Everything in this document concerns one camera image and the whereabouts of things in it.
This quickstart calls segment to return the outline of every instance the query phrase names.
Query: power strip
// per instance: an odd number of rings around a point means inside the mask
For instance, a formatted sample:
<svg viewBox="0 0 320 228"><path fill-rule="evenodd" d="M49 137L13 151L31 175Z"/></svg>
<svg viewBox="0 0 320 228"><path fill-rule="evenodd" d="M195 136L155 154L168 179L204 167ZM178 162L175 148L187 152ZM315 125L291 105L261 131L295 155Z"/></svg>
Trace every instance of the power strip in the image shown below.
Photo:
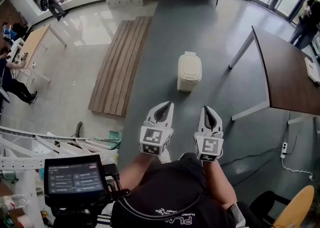
<svg viewBox="0 0 320 228"><path fill-rule="evenodd" d="M280 158L285 158L286 157L287 148L288 148L288 144L286 142L284 142L282 144Z"/></svg>

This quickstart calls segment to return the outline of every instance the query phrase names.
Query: wooden bench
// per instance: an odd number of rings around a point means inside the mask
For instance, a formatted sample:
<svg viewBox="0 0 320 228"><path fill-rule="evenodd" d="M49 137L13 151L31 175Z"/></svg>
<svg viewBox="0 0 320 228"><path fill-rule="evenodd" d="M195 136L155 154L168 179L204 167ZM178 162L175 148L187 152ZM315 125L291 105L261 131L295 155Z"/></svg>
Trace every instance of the wooden bench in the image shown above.
<svg viewBox="0 0 320 228"><path fill-rule="evenodd" d="M108 48L91 95L89 110L126 116L151 17L122 21Z"/></svg>

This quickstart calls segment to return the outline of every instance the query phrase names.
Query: gray floor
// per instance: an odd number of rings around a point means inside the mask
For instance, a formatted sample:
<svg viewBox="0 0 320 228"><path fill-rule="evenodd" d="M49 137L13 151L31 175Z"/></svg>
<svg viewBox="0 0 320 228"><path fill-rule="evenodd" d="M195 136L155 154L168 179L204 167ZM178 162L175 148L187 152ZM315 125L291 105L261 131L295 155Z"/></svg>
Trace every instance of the gray floor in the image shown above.
<svg viewBox="0 0 320 228"><path fill-rule="evenodd" d="M3 103L1 125L14 129L60 135L74 134L77 123L83 122L82 135L87 138L107 138L109 130L122 130L124 119L110 115L96 115L88 110L100 65L122 20L137 16L152 16L157 1L148 1L144 7L109 10L106 3L79 8L59 22L49 19L66 41L64 47L49 33L35 51L36 70L51 78L51 82L34 75L34 81L19 75L31 92L39 91L33 106L10 94L11 103Z"/></svg>
<svg viewBox="0 0 320 228"><path fill-rule="evenodd" d="M140 126L148 110L164 101L174 102L174 133L168 150L171 159L183 152L194 152L193 135L200 109L212 107L223 121L224 164L247 154L258 154L281 147L289 112L267 109L232 122L231 116L266 99L265 75L258 51L252 44L231 71L228 64L255 25L285 40L294 28L282 18L242 0L219 0L215 9L211 0L160 0L140 60L126 115L119 167L138 153ZM202 81L190 94L177 91L178 58L185 51L196 52L202 61ZM306 52L313 56L311 48ZM291 117L300 114L292 113ZM312 120L288 129L287 167L315 172L318 179L319 147ZM272 190L292 198L307 184L306 174L282 168L280 150L246 158L223 167L234 186L238 200L251 203L260 193Z"/></svg>

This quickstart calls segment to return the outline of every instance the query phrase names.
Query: jeans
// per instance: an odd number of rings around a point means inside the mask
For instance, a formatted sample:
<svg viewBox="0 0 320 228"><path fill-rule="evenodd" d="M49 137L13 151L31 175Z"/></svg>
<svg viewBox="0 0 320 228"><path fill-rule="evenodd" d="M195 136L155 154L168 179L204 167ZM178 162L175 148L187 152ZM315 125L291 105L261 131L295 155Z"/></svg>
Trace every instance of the jeans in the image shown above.
<svg viewBox="0 0 320 228"><path fill-rule="evenodd" d="M20 100L29 103L33 100L32 94L28 91L28 88L24 83L12 79L11 84L8 88L4 88L7 92L11 92L19 97Z"/></svg>
<svg viewBox="0 0 320 228"><path fill-rule="evenodd" d="M309 32L307 25L301 24L301 22L299 22L289 42L290 44L302 50L312 42L314 37L315 37L315 34Z"/></svg>
<svg viewBox="0 0 320 228"><path fill-rule="evenodd" d="M65 14L61 5L57 1L51 2L48 6L48 9L52 13L53 17L55 18L59 18L61 15Z"/></svg>

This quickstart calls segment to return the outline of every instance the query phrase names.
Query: wooden table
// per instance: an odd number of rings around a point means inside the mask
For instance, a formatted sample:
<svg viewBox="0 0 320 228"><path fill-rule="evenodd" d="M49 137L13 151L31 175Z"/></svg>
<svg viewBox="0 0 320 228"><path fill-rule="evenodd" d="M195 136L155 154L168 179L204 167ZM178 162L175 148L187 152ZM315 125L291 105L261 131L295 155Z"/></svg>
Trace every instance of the wooden table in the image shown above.
<svg viewBox="0 0 320 228"><path fill-rule="evenodd" d="M267 100L234 116L237 120L268 107L320 115L320 88L308 77L305 64L307 55L287 41L260 28L252 31L234 59L232 69L252 41L257 46L266 79ZM289 120L288 124L303 121L305 116Z"/></svg>
<svg viewBox="0 0 320 228"><path fill-rule="evenodd" d="M314 194L315 189L313 186L308 185L303 188L274 221L273 226L300 227L310 209Z"/></svg>
<svg viewBox="0 0 320 228"><path fill-rule="evenodd" d="M44 75L40 74L39 72L35 71L35 69L32 68L32 63L35 62L35 60L37 59L37 56L34 57L35 52L38 53L38 51L36 51L36 49L40 46L43 46L41 44L41 42L45 38L46 34L49 31L51 31L64 46L67 46L66 42L51 27L51 25L49 25L49 26L43 26L42 28L39 28L35 31L32 31L30 33L30 35L28 36L27 40L25 41L25 43L19 53L20 56L22 56L24 53L28 53L28 56L26 58L25 70L31 71L32 73L42 77L43 79L47 80L48 82L50 82L51 79L49 79L49 78L45 77Z"/></svg>

